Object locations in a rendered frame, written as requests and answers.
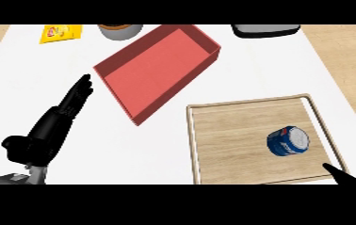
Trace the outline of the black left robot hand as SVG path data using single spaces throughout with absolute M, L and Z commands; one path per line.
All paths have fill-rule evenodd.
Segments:
M 86 74 L 68 90 L 59 105 L 43 114 L 30 134 L 25 137 L 11 136 L 3 140 L 2 146 L 12 162 L 36 167 L 49 165 L 92 92 L 90 75 Z

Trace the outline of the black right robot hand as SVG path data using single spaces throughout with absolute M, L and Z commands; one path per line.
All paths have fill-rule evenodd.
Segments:
M 356 178 L 352 175 L 349 175 L 344 171 L 341 171 L 327 163 L 322 164 L 322 167 L 331 173 L 338 185 L 356 185 Z

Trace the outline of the blue can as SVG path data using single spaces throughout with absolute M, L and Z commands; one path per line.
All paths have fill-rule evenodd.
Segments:
M 302 154 L 309 150 L 310 139 L 296 126 L 287 126 L 268 135 L 268 147 L 276 156 Z

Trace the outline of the pale wooden tray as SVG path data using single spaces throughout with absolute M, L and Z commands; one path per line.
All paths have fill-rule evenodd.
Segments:
M 194 182 L 207 184 L 293 184 L 331 177 L 325 163 L 347 170 L 307 94 L 186 106 Z M 310 138 L 306 153 L 278 156 L 268 135 L 297 126 Z

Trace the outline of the red open box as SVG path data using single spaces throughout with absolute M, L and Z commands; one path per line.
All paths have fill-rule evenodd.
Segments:
M 163 24 L 95 67 L 141 125 L 217 60 L 220 44 L 192 24 Z

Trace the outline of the yellow packet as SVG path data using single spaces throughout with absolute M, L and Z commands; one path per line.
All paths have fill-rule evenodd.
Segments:
M 80 24 L 47 24 L 43 28 L 39 43 L 59 40 L 73 40 L 81 37 L 83 26 Z

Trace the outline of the grey round container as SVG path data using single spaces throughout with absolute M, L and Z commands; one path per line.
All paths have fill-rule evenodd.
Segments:
M 142 24 L 99 25 L 101 32 L 110 40 L 129 40 L 138 35 L 142 27 Z

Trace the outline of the black and grey appliance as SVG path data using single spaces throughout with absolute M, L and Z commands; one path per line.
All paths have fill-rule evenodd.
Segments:
M 234 24 L 232 31 L 240 38 L 260 39 L 296 34 L 299 24 Z

